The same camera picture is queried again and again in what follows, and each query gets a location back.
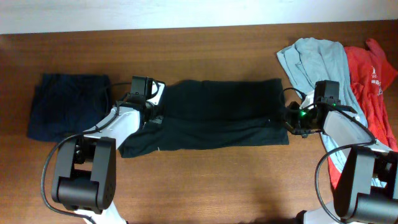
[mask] cloth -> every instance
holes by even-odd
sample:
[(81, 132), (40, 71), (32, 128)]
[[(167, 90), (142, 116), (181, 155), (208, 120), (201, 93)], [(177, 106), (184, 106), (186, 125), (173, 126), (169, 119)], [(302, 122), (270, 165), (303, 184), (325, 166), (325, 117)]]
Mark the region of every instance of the cloth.
[(368, 120), (369, 130), (383, 144), (398, 151), (397, 139), (388, 122), (383, 91), (398, 75), (374, 39), (368, 39), (369, 50), (345, 47), (351, 75), (351, 88)]
[[(368, 126), (366, 117), (351, 90), (347, 56), (339, 42), (301, 38), (292, 46), (277, 52), (277, 57), (292, 86), (304, 93), (314, 90), (317, 81), (338, 81), (341, 104), (352, 106), (358, 112), (360, 122)], [(324, 134), (321, 134), (321, 137), (327, 151), (338, 147), (331, 137)], [(334, 187), (337, 186), (345, 162), (346, 158), (342, 151), (332, 154), (328, 160), (331, 183)], [(372, 184), (381, 186), (377, 180), (372, 180)]]
[(96, 125), (109, 109), (106, 75), (44, 74), (30, 111), (27, 137), (61, 141)]
[(281, 125), (279, 79), (264, 82), (185, 80), (164, 90), (162, 124), (146, 123), (119, 148), (122, 157), (152, 151), (288, 144)]

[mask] white wall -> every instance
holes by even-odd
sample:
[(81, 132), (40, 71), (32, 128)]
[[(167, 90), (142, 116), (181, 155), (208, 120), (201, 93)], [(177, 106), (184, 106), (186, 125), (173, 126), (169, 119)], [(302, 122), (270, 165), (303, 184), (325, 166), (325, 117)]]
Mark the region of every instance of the white wall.
[(0, 34), (398, 18), (398, 0), (0, 0)]

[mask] wire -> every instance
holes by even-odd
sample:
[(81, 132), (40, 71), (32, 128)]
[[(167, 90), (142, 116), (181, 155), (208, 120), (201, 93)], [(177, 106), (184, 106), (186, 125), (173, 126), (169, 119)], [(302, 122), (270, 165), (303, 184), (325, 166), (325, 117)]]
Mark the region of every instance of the wire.
[(302, 91), (300, 91), (300, 90), (298, 90), (298, 89), (296, 89), (296, 88), (293, 88), (293, 87), (286, 88), (286, 89), (282, 90), (282, 91), (279, 93), (279, 101), (280, 101), (280, 103), (285, 107), (285, 109), (286, 109), (287, 111), (289, 111), (289, 112), (291, 112), (291, 113), (298, 113), (298, 112), (300, 112), (300, 110), (289, 109), (289, 108), (287, 108), (287, 107), (285, 106), (285, 102), (282, 100), (282, 95), (284, 94), (284, 92), (285, 92), (286, 90), (295, 90), (295, 91), (297, 91), (297, 92), (301, 95), (301, 97), (302, 97), (301, 102), (303, 102), (303, 100), (305, 99), (305, 97), (307, 97), (307, 95), (306, 95), (304, 92), (302, 92)]
[(72, 216), (72, 217), (85, 218), (85, 219), (87, 219), (88, 221), (90, 221), (92, 224), (96, 224), (95, 221), (92, 219), (92, 217), (89, 217), (89, 216), (87, 216), (87, 215), (80, 215), (80, 214), (76, 214), (76, 213), (72, 213), (72, 212), (66, 212), (66, 211), (59, 210), (59, 209), (57, 209), (57, 208), (51, 206), (51, 205), (49, 204), (49, 201), (47, 200), (47, 197), (45, 196), (45, 187), (44, 187), (44, 183), (45, 183), (45, 174), (46, 174), (46, 172), (47, 172), (47, 167), (49, 166), (49, 162), (50, 162), (52, 156), (54, 155), (55, 151), (56, 151), (58, 148), (60, 148), (65, 142), (67, 142), (67, 141), (69, 141), (69, 140), (71, 140), (71, 139), (83, 137), (85, 134), (93, 134), (93, 133), (99, 132), (99, 131), (101, 131), (102, 129), (106, 128), (108, 125), (110, 125), (110, 124), (119, 116), (119, 109), (120, 109), (119, 107), (120, 107), (120, 105), (121, 105), (122, 103), (125, 102), (125, 100), (127, 99), (127, 96), (128, 96), (128, 94), (125, 95), (125, 97), (124, 97), (124, 99), (123, 99), (123, 102), (116, 102), (116, 112), (115, 112), (114, 116), (113, 116), (108, 122), (106, 122), (104, 125), (102, 125), (102, 126), (99, 127), (99, 128), (96, 128), (96, 129), (94, 129), (94, 130), (92, 130), (92, 131), (83, 131), (83, 132), (80, 133), (80, 134), (74, 134), (74, 135), (72, 135), (72, 136), (69, 136), (69, 137), (63, 139), (63, 140), (60, 141), (58, 144), (56, 144), (56, 145), (52, 148), (52, 150), (50, 151), (50, 153), (48, 154), (48, 156), (47, 156), (47, 158), (46, 158), (46, 160), (45, 160), (44, 166), (43, 166), (42, 180), (41, 180), (41, 182), (40, 182), (40, 193), (41, 193), (41, 195), (42, 195), (42, 198), (43, 198), (43, 201), (44, 201), (45, 206), (47, 206), (51, 211), (54, 211), (54, 212), (57, 212), (57, 213), (63, 214), (63, 215), (69, 215), (69, 216)]
[(150, 99), (152, 99), (153, 97), (155, 97), (157, 95), (157, 93), (159, 92), (159, 88), (160, 88), (159, 83), (156, 80), (153, 80), (153, 82), (156, 85), (156, 92), (150, 95)]
[(105, 91), (105, 100), (106, 100), (105, 112), (102, 112), (102, 111), (100, 111), (100, 110), (97, 108), (96, 103), (95, 103), (96, 98), (95, 98), (95, 97), (93, 98), (94, 110), (95, 110), (98, 114), (103, 115), (103, 116), (108, 115), (110, 108), (109, 108), (109, 96), (108, 96), (108, 92), (107, 92), (106, 90), (107, 90), (108, 88), (111, 88), (111, 87), (114, 87), (114, 86), (119, 86), (119, 85), (131, 85), (131, 82), (113, 83), (113, 84), (107, 85), (106, 87), (100, 88), (100, 89), (95, 93), (95, 95), (99, 95), (100, 93), (102, 93), (103, 91)]
[(328, 103), (323, 103), (323, 102), (313, 103), (313, 105), (327, 105), (328, 107), (331, 108), (331, 110), (335, 110), (335, 111), (341, 113), (341, 114), (344, 115), (346, 118), (348, 118), (350, 121), (352, 121), (352, 122), (356, 123), (358, 126), (360, 126), (360, 127), (371, 137), (371, 139), (372, 139), (372, 140), (369, 141), (369, 142), (357, 143), (357, 144), (349, 144), (349, 145), (346, 145), (346, 146), (340, 146), (340, 147), (337, 147), (337, 148), (334, 149), (334, 150), (331, 150), (331, 151), (327, 152), (327, 153), (319, 160), (319, 163), (318, 163), (318, 165), (317, 165), (317, 168), (315, 169), (315, 191), (316, 191), (316, 193), (317, 193), (317, 197), (318, 197), (319, 203), (321, 204), (322, 208), (323, 208), (324, 211), (330, 216), (331, 219), (333, 219), (335, 222), (337, 222), (337, 223), (339, 223), (339, 224), (346, 224), (346, 222), (343, 222), (343, 221), (341, 221), (339, 218), (335, 217), (334, 214), (332, 214), (332, 213), (329, 211), (329, 209), (326, 207), (324, 201), (322, 200), (322, 196), (321, 196), (321, 193), (320, 193), (320, 191), (319, 191), (319, 172), (320, 172), (320, 168), (321, 168), (323, 162), (324, 162), (330, 155), (332, 155), (333, 153), (336, 153), (336, 152), (338, 152), (338, 151), (341, 151), (341, 150), (344, 150), (344, 149), (347, 149), (347, 148), (351, 148), (351, 147), (354, 147), (354, 146), (370, 146), (370, 145), (376, 143), (376, 138), (374, 137), (374, 135), (372, 134), (372, 132), (369, 131), (368, 128), (366, 128), (363, 124), (361, 124), (361, 123), (360, 123), (359, 121), (357, 121), (355, 118), (350, 117), (350, 116), (349, 116), (348, 114), (346, 114), (344, 111), (342, 111), (342, 110), (340, 110), (340, 109), (338, 109), (338, 108), (335, 108), (334, 106), (329, 105)]

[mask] clothing pile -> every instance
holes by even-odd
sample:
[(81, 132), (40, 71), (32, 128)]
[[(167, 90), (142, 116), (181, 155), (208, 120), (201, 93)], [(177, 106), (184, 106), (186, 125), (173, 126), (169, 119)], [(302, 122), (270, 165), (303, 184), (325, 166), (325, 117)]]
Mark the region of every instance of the clothing pile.
[[(369, 127), (380, 142), (398, 151), (382, 95), (398, 71), (387, 61), (375, 40), (368, 39), (366, 44), (369, 50), (343, 47), (329, 40), (299, 39), (278, 52), (277, 57), (292, 86), (304, 93), (314, 90), (317, 81), (338, 81), (341, 104), (352, 106), (358, 112), (359, 121)], [(338, 147), (327, 135), (322, 134), (322, 140), (327, 151)], [(346, 157), (339, 151), (332, 154), (328, 162), (331, 183), (336, 187)], [(372, 184), (382, 186), (378, 179), (373, 179)]]

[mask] green led light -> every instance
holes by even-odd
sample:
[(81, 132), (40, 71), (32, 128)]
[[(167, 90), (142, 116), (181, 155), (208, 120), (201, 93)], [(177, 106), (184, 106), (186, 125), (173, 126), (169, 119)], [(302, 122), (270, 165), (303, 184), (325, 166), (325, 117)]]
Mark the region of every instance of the green led light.
[(300, 116), (305, 116), (307, 113), (305, 111), (300, 111)]

